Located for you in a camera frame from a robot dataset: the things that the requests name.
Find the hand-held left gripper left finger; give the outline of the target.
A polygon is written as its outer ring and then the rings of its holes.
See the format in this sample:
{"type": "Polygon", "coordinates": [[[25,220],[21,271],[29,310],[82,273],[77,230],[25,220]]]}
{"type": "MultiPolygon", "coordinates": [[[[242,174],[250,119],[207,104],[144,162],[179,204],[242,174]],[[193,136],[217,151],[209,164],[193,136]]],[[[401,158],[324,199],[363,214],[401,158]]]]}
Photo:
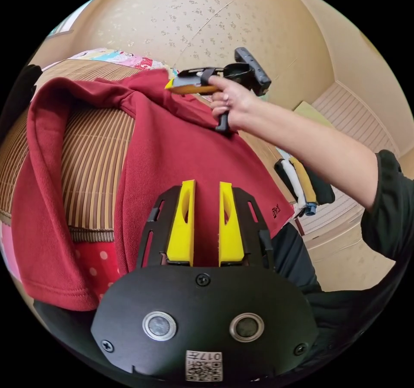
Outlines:
{"type": "Polygon", "coordinates": [[[193,262],[195,180],[184,181],[179,188],[166,256],[168,262],[193,262]]]}

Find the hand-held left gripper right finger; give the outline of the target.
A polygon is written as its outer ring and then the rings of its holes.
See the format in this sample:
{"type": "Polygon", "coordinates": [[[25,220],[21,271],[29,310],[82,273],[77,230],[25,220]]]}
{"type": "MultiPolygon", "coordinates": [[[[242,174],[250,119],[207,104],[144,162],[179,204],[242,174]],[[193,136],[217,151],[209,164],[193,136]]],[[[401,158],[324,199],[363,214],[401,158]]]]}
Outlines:
{"type": "Polygon", "coordinates": [[[219,187],[219,262],[242,262],[245,256],[232,184],[219,187]]]}

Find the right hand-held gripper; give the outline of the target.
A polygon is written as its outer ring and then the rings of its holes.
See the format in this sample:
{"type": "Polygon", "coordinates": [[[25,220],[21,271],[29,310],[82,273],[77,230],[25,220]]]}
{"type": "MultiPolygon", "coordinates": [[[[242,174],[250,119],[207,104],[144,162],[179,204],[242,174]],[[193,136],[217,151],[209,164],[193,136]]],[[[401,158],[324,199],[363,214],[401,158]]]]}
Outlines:
{"type": "MultiPolygon", "coordinates": [[[[209,84],[211,76],[220,76],[242,85],[246,81],[246,77],[249,76],[250,70],[250,66],[247,64],[229,64],[224,68],[206,67],[183,70],[166,84],[165,89],[177,95],[207,95],[211,97],[211,102],[212,95],[219,91],[216,86],[209,84]]],[[[231,130],[228,125],[228,114],[225,113],[218,120],[215,131],[230,133],[231,130]]]]}

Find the person's right hand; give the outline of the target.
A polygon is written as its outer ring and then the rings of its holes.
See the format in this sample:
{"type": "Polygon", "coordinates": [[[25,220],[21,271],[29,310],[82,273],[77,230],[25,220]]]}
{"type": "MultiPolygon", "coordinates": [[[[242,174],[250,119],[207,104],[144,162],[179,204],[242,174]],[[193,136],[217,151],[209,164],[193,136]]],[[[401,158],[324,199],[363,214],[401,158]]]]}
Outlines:
{"type": "Polygon", "coordinates": [[[209,84],[217,89],[210,103],[213,117],[219,120],[227,113],[230,129],[250,129],[262,100],[242,85],[220,76],[211,76],[209,84]]]}

